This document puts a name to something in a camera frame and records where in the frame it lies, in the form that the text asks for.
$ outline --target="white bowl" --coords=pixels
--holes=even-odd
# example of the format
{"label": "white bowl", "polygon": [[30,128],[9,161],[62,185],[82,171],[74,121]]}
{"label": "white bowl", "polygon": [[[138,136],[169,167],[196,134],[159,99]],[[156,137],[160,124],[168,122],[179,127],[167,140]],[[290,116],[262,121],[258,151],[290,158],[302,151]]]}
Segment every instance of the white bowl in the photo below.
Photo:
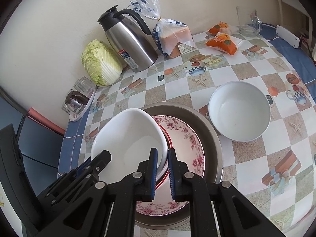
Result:
{"label": "white bowl", "polygon": [[233,141],[252,141],[268,128],[271,110],[266,96],[254,85],[233,81],[212,94],[209,116],[215,128]]}
{"label": "white bowl", "polygon": [[141,161],[148,160],[150,149],[158,150],[157,175],[167,159],[168,146],[162,130],[145,111],[132,108],[113,117],[98,133],[91,159],[108,150],[111,162],[99,173],[100,181],[115,183],[137,171]]}

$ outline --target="thermos lid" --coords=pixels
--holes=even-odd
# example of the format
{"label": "thermos lid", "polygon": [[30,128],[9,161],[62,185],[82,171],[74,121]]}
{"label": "thermos lid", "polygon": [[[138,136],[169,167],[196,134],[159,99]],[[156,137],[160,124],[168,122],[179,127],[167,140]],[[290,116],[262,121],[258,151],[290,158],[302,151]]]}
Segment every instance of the thermos lid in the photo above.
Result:
{"label": "thermos lid", "polygon": [[125,17],[123,15],[119,15],[117,17],[113,17],[118,11],[116,9],[117,5],[108,9],[105,13],[103,13],[98,19],[99,24],[103,27],[104,31],[109,30],[115,24],[119,23]]}

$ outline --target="plastic bread bag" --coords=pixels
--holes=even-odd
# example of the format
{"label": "plastic bread bag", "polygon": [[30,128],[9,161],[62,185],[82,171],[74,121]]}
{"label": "plastic bread bag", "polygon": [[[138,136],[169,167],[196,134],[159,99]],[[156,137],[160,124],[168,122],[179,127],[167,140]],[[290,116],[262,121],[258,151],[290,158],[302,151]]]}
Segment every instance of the plastic bread bag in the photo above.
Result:
{"label": "plastic bread bag", "polygon": [[213,39],[206,42],[206,45],[214,47],[216,50],[234,55],[242,42],[243,40],[239,38],[218,32]]}
{"label": "plastic bread bag", "polygon": [[160,17],[159,0],[132,0],[128,8],[144,17],[158,20],[151,36],[164,56],[175,58],[196,47],[186,24]]}
{"label": "plastic bread bag", "polygon": [[211,35],[215,36],[215,35],[217,35],[218,32],[232,35],[232,34],[235,34],[237,31],[238,31],[238,28],[236,26],[231,26],[225,22],[220,21],[218,24],[216,24],[214,27],[212,27],[208,32]]}

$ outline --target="orange snack package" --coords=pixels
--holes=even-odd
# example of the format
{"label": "orange snack package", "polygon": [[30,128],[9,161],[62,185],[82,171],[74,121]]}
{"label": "orange snack package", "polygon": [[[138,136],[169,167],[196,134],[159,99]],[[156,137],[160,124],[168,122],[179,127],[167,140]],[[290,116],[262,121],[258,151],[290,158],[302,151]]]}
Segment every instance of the orange snack package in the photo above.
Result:
{"label": "orange snack package", "polygon": [[220,21],[217,25],[215,25],[209,30],[209,33],[211,33],[212,35],[217,35],[218,32],[221,32],[228,35],[232,35],[236,33],[237,30],[238,30],[237,27],[230,26],[227,23]]}
{"label": "orange snack package", "polygon": [[213,39],[206,42],[206,45],[230,55],[234,55],[241,43],[242,40],[239,38],[218,32]]}

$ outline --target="pink floral plate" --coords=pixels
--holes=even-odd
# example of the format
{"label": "pink floral plate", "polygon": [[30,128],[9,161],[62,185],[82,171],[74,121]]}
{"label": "pink floral plate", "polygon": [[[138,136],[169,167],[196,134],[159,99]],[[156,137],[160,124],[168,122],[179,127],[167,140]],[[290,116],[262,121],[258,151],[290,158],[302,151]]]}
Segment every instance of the pink floral plate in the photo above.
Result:
{"label": "pink floral plate", "polygon": [[[172,140],[177,159],[187,163],[189,171],[204,175],[204,151],[199,137],[185,122],[170,116],[152,117],[167,132]],[[170,180],[167,177],[156,189],[152,202],[137,202],[136,211],[145,215],[168,215],[183,208],[188,202],[172,200]]]}

